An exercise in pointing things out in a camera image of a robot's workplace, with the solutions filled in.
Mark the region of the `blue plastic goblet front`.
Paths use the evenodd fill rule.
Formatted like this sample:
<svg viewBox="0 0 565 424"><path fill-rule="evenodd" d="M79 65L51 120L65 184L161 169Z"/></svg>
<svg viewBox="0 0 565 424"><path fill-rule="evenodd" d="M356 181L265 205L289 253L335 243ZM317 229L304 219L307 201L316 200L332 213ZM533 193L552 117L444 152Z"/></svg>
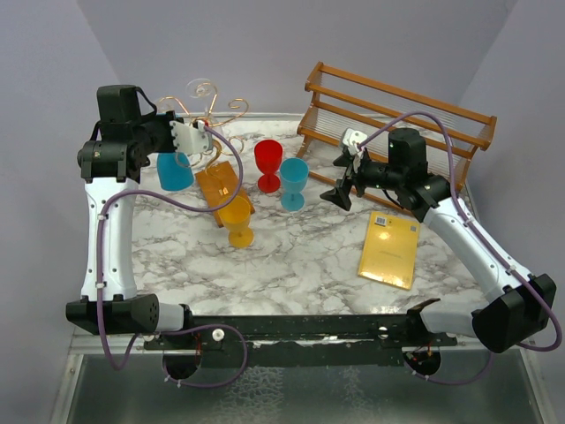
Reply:
<svg viewBox="0 0 565 424"><path fill-rule="evenodd" d="M156 168L162 190L178 192L194 183L192 167L184 153L159 153Z"/></svg>

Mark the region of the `ribbed clear wine glass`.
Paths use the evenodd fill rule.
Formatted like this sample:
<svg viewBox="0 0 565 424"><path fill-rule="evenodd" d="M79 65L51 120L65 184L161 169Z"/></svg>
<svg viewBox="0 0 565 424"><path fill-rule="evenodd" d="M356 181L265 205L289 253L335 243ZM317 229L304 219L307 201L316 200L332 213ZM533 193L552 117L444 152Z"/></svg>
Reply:
<svg viewBox="0 0 565 424"><path fill-rule="evenodd" d="M209 117L215 108L218 97L218 88L210 80L205 78L193 79L185 86L185 91L191 98L195 99L208 99L208 105L204 109L205 114Z"/></svg>

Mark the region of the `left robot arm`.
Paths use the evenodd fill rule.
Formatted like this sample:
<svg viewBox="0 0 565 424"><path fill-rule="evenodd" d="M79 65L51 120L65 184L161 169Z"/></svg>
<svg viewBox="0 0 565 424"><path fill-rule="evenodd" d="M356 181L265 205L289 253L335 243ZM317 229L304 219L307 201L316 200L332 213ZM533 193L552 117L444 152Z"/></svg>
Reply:
<svg viewBox="0 0 565 424"><path fill-rule="evenodd" d="M87 271L78 300L65 308L69 322L92 334L164 331L182 349L194 340L195 328L181 305L140 295L132 266L132 219L140 173L153 153L170 153L171 112L144 114L141 88L99 87L99 120L78 152L80 176L88 203Z"/></svg>

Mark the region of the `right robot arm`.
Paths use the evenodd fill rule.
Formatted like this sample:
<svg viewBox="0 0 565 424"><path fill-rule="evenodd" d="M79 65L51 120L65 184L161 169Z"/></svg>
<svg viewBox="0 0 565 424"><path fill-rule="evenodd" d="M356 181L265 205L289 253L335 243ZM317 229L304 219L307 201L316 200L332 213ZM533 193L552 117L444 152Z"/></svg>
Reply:
<svg viewBox="0 0 565 424"><path fill-rule="evenodd" d="M469 270L486 303L474 306L432 300L405 324L405 334L415 345L426 345L437 333L477 338L495 353L505 352L545 329L556 284L546 274L535 276L484 232L465 203L441 175L428 170L427 147L411 128L388 134L388 159L374 161L362 144L367 135L348 128L339 142L336 167L345 172L335 187L321 195L345 210L350 191L362 195L366 188L392 191L398 204L435 232Z"/></svg>

